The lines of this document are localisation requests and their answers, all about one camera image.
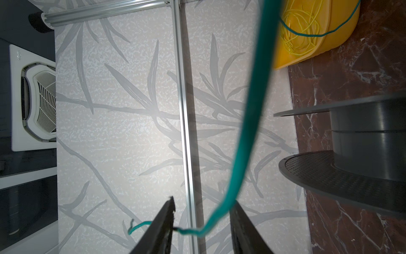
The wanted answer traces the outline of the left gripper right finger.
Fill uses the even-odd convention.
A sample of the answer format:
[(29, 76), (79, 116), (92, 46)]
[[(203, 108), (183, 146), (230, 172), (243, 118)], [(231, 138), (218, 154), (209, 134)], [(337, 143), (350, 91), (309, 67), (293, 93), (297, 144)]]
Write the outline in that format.
[(274, 254), (265, 243), (239, 202), (229, 211), (232, 245), (235, 254)]

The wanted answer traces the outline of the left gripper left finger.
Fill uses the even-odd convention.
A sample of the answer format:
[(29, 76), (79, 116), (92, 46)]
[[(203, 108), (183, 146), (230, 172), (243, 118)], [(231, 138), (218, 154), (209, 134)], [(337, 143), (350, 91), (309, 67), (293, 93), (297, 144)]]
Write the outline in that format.
[(176, 206), (173, 197), (163, 205), (130, 254), (169, 254)]

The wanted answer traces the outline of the grey perforated spool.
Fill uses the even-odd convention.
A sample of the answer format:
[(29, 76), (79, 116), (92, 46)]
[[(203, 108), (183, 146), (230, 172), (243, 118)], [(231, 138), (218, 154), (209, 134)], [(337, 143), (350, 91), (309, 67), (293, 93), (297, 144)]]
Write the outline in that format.
[(303, 188), (381, 215), (406, 217), (406, 94), (397, 92), (280, 112), (329, 113), (332, 150), (279, 163)]

